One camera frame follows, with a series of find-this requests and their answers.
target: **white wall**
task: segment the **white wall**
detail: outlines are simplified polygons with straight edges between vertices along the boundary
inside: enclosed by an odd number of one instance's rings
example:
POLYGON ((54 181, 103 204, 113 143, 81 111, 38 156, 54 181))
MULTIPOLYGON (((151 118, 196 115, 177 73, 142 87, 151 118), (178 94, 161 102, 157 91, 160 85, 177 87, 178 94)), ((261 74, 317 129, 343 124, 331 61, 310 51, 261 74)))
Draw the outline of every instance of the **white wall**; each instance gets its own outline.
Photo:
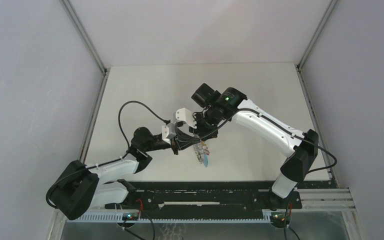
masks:
POLYGON ((72 0, 106 67, 300 60, 330 0, 72 0))
POLYGON ((0 239, 39 240, 101 74, 57 0, 0 0, 0 239))
POLYGON ((384 1, 341 1, 304 77, 368 239, 384 239, 384 1))

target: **metal bracket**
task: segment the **metal bracket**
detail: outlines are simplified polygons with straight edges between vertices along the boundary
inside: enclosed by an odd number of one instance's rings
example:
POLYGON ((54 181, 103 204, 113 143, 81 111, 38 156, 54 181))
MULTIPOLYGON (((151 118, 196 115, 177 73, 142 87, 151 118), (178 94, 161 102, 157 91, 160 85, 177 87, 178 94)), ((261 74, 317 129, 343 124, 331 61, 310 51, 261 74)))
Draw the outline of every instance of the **metal bracket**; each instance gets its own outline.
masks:
POLYGON ((319 39, 323 29, 325 29, 326 24, 328 23, 328 20, 330 19, 333 11, 335 10, 335 7, 337 6, 337 3, 339 0, 331 0, 329 5, 326 8, 326 11, 323 14, 323 17, 321 18, 320 22, 318 23, 317 28, 314 31, 314 34, 311 37, 310 42, 307 45, 307 48, 304 51, 304 54, 301 57, 301 60, 298 63, 298 70, 302 71, 304 68, 304 65, 307 62, 307 59, 310 56, 310 53, 312 52, 314 46, 316 45, 317 40, 319 39))
POLYGON ((72 3, 70 2, 70 0, 59 0, 59 2, 61 3, 62 7, 64 8, 71 22, 73 23, 73 26, 77 31, 77 33, 79 34, 81 40, 83 41, 83 44, 86 47, 87 51, 89 51, 90 55, 95 60, 97 67, 102 72, 102 74, 105 74, 107 70, 105 69, 104 63, 102 62, 97 50, 92 44, 91 38, 89 37, 85 27, 80 21, 80 18, 77 15, 72 3))
POLYGON ((302 209, 295 212, 355 212, 350 190, 342 189, 298 189, 302 209))
MULTIPOLYGON (((252 193, 251 195, 252 207, 255 210, 269 210, 270 208, 273 208, 273 207, 276 209, 285 209, 285 206, 289 204, 286 198, 275 205, 273 205, 273 203, 269 203, 267 201, 268 193, 269 193, 268 191, 257 191, 252 193)), ((293 191, 291 193, 289 202, 292 204, 293 209, 303 208, 303 205, 301 204, 300 193, 297 191, 293 191)))
POLYGON ((50 226, 46 235, 46 240, 60 240, 63 235, 64 225, 66 224, 66 216, 58 209, 53 211, 50 226))
MULTIPOLYGON (((328 149, 328 147, 326 146, 326 143, 324 141, 323 132, 320 129, 318 117, 317 117, 317 114, 316 114, 315 109, 313 107, 311 96, 307 90, 307 85, 306 85, 306 82, 304 80, 304 77, 298 68, 296 69, 296 73, 298 75, 299 84, 301 84, 302 92, 304 93, 305 102, 307 103, 307 108, 308 108, 308 111, 310 113, 310 117, 311 117, 312 124, 314 126, 314 130, 318 133, 318 139, 319 139, 320 147, 328 149)), ((323 156, 323 160, 324 160, 324 163, 326 164, 326 166, 329 166, 332 164, 331 158, 324 151, 321 151, 321 155, 323 156)), ((331 169, 328 169, 327 173, 330 175, 330 178, 333 180, 333 182, 336 183, 338 186, 340 186, 340 182, 338 182, 337 179, 335 178, 335 176, 337 175, 336 169, 334 167, 331 169)))
POLYGON ((357 212, 344 211, 342 216, 349 240, 365 240, 366 236, 364 235, 357 212))
POLYGON ((162 140, 168 144, 171 144, 171 139, 176 136, 175 124, 170 122, 165 126, 161 126, 162 140))
POLYGON ((187 108, 180 108, 174 114, 174 121, 176 122, 185 122, 189 127, 196 129, 197 122, 194 119, 192 112, 187 108))
POLYGON ((94 125, 98 118, 98 112, 101 107, 101 102, 104 96, 105 86, 107 85, 108 76, 109 76, 109 72, 106 72, 105 74, 102 75, 100 85, 99 85, 99 90, 96 93, 95 102, 93 104, 92 113, 89 117, 89 122, 87 123, 87 128, 84 133, 83 144, 80 150, 80 157, 79 157, 80 162, 82 163, 85 163, 86 161, 86 155, 88 154, 89 145, 91 144, 92 133, 94 131, 94 125))

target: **cable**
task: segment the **cable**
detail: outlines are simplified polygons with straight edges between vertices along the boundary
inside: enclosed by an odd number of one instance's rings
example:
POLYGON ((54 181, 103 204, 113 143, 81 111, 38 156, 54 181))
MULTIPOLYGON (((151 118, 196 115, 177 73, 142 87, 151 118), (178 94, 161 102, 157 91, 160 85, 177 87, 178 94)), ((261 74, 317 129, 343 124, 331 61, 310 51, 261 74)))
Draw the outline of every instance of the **cable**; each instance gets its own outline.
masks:
POLYGON ((196 114, 202 114, 205 111, 205 109, 207 108, 205 107, 202 111, 194 111, 192 113, 192 117, 196 120, 197 119, 196 114))
POLYGON ((321 151, 325 152, 327 155, 331 156, 332 159, 333 159, 333 163, 332 163, 331 165, 329 165, 329 166, 324 166, 324 167, 319 167, 319 168, 316 168, 316 169, 312 169, 312 170, 308 171, 307 174, 312 173, 312 172, 315 172, 315 171, 320 171, 320 170, 324 170, 324 169, 330 169, 330 168, 333 168, 333 167, 335 167, 335 165, 338 163, 337 158, 336 158, 330 151, 324 149, 323 147, 321 147, 321 146, 319 146, 319 145, 314 144, 314 143, 311 142, 311 141, 305 140, 304 138, 299 137, 299 136, 297 136, 297 135, 294 135, 293 137, 294 137, 294 138, 297 138, 297 139, 299 139, 299 140, 301 140, 301 141, 303 141, 303 142, 306 142, 306 143, 308 143, 308 144, 313 145, 313 146, 316 147, 317 149, 320 149, 321 151))
POLYGON ((177 122, 175 128, 174 128, 174 131, 176 133, 176 135, 178 136, 177 139, 180 141, 180 142, 192 142, 192 141, 197 141, 197 140, 202 140, 204 138, 207 138, 209 136, 211 136, 213 133, 215 133, 216 131, 218 131, 219 129, 221 129, 226 123, 228 123, 235 114, 241 112, 241 111, 250 111, 250 112, 253 112, 257 115, 259 115, 260 113, 254 109, 250 109, 250 108, 241 108, 241 109, 238 109, 236 110, 232 116, 230 116, 229 118, 227 118, 226 120, 224 120, 224 122, 222 122, 216 129, 212 130, 210 133, 208 133, 207 135, 204 135, 204 136, 201 136, 201 137, 184 137, 182 136, 183 139, 180 139, 180 135, 178 134, 178 124, 180 122, 177 122))
POLYGON ((142 211, 144 210, 144 202, 142 202, 142 199, 138 198, 136 199, 136 202, 140 203, 140 210, 139 210, 139 216, 141 215, 142 211))
MULTIPOLYGON (((124 206, 124 207, 128 207, 128 208, 132 208, 132 209, 136 209, 136 210, 138 210, 138 211, 141 211, 139 208, 136 208, 136 207, 133 207, 133 206, 128 206, 128 205, 124 205, 124 204, 119 204, 120 206, 124 206)), ((149 219, 149 221, 151 222, 151 226, 152 226, 152 240, 155 240, 155 226, 154 226, 154 222, 152 221, 152 218, 147 214, 147 213, 145 213, 145 212, 143 212, 143 211, 141 211, 141 213, 142 214, 145 214, 147 217, 148 217, 148 219, 149 219)), ((137 238, 139 238, 139 239, 141 239, 141 240, 143 240, 143 238, 141 238, 141 237, 139 237, 138 235, 136 235, 136 234, 134 234, 133 236, 135 236, 135 237, 137 237, 137 238)))
POLYGON ((296 236, 296 238, 297 238, 298 240, 301 240, 300 236, 298 236, 297 232, 294 231, 294 230, 292 229, 292 227, 289 227, 289 229, 293 232, 293 234, 295 234, 295 236, 296 236))
MULTIPOLYGON (((121 159, 124 159, 126 156, 127 156, 127 152, 121 157, 121 158, 117 158, 117 159, 114 159, 114 160, 111 160, 111 161, 107 161, 107 162, 104 162, 104 163, 101 163, 101 164, 98 164, 98 167, 102 167, 102 166, 105 166, 105 165, 108 165, 108 164, 112 164, 112 163, 115 163, 117 161, 120 161, 121 159)), ((80 170, 77 170, 73 173, 70 173, 68 174, 67 176, 64 176, 63 178, 57 180, 49 189, 48 191, 46 192, 46 203, 51 206, 52 208, 54 209, 57 209, 58 207, 54 204, 52 204, 49 200, 49 198, 51 197, 51 194, 55 191, 55 189, 57 188, 57 185, 64 179, 67 179, 75 174, 78 174, 78 173, 81 173, 83 171, 86 171, 86 170, 90 170, 90 169, 95 169, 97 168, 97 166, 90 166, 90 167, 86 167, 86 168, 83 168, 83 169, 80 169, 80 170)))
POLYGON ((126 232, 128 232, 129 234, 135 236, 136 238, 138 238, 138 239, 140 239, 140 240, 146 240, 145 238, 142 238, 142 237, 140 237, 139 235, 137 235, 136 233, 130 231, 128 228, 123 227, 123 230, 126 231, 126 232))
POLYGON ((123 137, 124 139, 126 140, 126 143, 127 143, 127 149, 130 148, 130 143, 129 143, 129 140, 127 139, 126 137, 126 134, 125 132, 123 131, 123 128, 122 128, 122 123, 120 122, 120 117, 121 117, 121 114, 122 114, 122 110, 123 108, 127 105, 127 104, 140 104, 142 106, 144 106, 146 109, 148 109, 148 111, 150 111, 156 118, 158 118, 159 120, 163 121, 165 124, 169 124, 170 123, 170 120, 164 120, 162 119, 160 116, 158 116, 154 111, 152 111, 152 109, 150 107, 148 107, 146 104, 140 102, 140 101, 135 101, 135 100, 132 100, 132 101, 128 101, 126 102, 125 104, 123 104, 121 107, 120 107, 120 110, 118 111, 118 127, 120 128, 120 131, 121 131, 121 134, 123 134, 123 137))
POLYGON ((292 214, 292 202, 289 203, 289 216, 292 214))
POLYGON ((286 209, 285 209, 285 215, 284 215, 284 220, 283 220, 283 234, 284 234, 284 237, 285 237, 285 240, 288 240, 288 237, 286 236, 286 217, 288 215, 288 208, 289 208, 289 203, 291 203, 290 199, 291 199, 291 196, 292 196, 292 191, 289 193, 289 196, 287 197, 287 200, 286 200, 286 209))
POLYGON ((308 174, 309 173, 312 173, 312 172, 316 172, 316 171, 320 171, 320 170, 325 170, 325 169, 330 169, 330 168, 333 168, 337 163, 338 163, 338 160, 337 158, 331 153, 329 152, 328 150, 324 149, 323 147, 317 145, 317 144, 314 144, 314 142, 311 142, 311 141, 308 141, 300 136, 297 136, 295 134, 293 134, 292 132, 290 132, 289 130, 285 129, 284 127, 282 127, 281 125, 279 125, 277 122, 273 121, 272 119, 270 119, 269 117, 263 115, 261 112, 258 112, 254 109, 250 109, 250 108, 241 108, 241 109, 238 109, 237 111, 235 111, 231 117, 229 117, 228 119, 226 119, 223 123, 221 123, 215 130, 211 131, 209 134, 205 135, 205 136, 202 136, 202 137, 198 137, 198 138, 194 138, 194 137, 184 137, 184 136, 181 136, 181 138, 179 138, 179 134, 178 134, 178 125, 176 124, 175 128, 174 128, 174 131, 176 133, 176 135, 178 136, 177 139, 180 141, 180 142, 191 142, 191 141, 196 141, 196 140, 201 140, 201 139, 204 139, 208 136, 211 136, 213 133, 215 133, 216 131, 218 131, 219 129, 221 129, 228 121, 230 121, 232 119, 232 117, 237 114, 238 112, 241 112, 241 111, 249 111, 249 112, 252 112, 254 114, 256 114, 257 116, 269 121, 271 124, 275 125, 276 127, 278 127, 280 130, 284 131, 285 133, 287 133, 288 135, 290 135, 291 137, 293 138, 297 138, 303 142, 306 142, 312 146, 314 146, 315 148, 325 152, 327 155, 329 155, 330 157, 332 157, 333 159, 333 163, 331 165, 328 165, 328 166, 324 166, 324 167, 319 167, 319 168, 316 168, 316 169, 312 169, 310 171, 308 171, 308 174))

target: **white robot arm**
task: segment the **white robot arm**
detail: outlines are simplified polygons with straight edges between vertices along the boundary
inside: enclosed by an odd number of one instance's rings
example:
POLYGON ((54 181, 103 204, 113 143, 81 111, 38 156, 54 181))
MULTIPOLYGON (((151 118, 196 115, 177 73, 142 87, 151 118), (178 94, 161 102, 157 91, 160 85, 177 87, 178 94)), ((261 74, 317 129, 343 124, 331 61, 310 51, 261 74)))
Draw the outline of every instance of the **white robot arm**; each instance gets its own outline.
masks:
POLYGON ((216 138, 218 130, 229 121, 258 133, 286 157, 270 190, 273 196, 286 198, 296 184, 304 180, 318 152, 315 146, 319 136, 313 130, 302 132, 292 128, 261 110, 232 87, 220 94, 204 83, 192 99, 204 109, 202 112, 193 114, 186 108, 178 109, 173 121, 162 126, 158 135, 152 135, 146 127, 138 128, 127 154, 119 160, 88 166, 79 161, 71 162, 49 189, 46 195, 48 204, 51 200, 55 204, 53 207, 59 208, 68 219, 76 219, 88 208, 121 203, 129 191, 117 180, 145 169, 152 160, 146 152, 171 148, 177 154, 200 140, 216 138), (185 124, 199 137, 178 129, 185 124))

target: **red wire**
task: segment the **red wire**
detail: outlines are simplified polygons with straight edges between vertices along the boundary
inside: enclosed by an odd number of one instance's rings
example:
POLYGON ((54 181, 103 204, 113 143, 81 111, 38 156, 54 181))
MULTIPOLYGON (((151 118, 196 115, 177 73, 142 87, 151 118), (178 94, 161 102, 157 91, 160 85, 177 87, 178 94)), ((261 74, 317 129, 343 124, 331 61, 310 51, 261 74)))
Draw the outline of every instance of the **red wire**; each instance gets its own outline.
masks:
POLYGON ((292 214, 292 202, 289 203, 289 215, 290 216, 292 214))
POLYGON ((138 198, 136 199, 136 202, 140 202, 140 211, 139 211, 139 215, 141 214, 141 212, 144 210, 144 203, 142 202, 142 199, 138 198))

